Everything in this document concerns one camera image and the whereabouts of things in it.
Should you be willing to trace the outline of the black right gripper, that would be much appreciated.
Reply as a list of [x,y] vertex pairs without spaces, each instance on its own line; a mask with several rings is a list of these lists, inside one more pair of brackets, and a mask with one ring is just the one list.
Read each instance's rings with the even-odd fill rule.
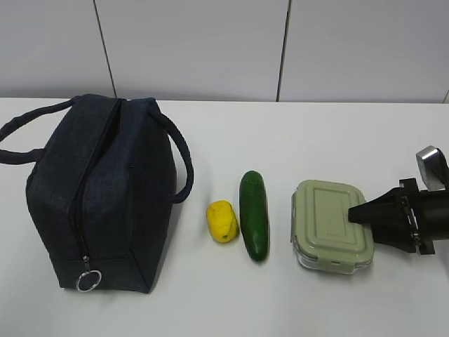
[[[376,244],[406,253],[434,255],[434,242],[448,239],[448,191],[419,190],[414,178],[348,210],[351,223],[370,224]],[[400,228],[386,225],[398,225]]]

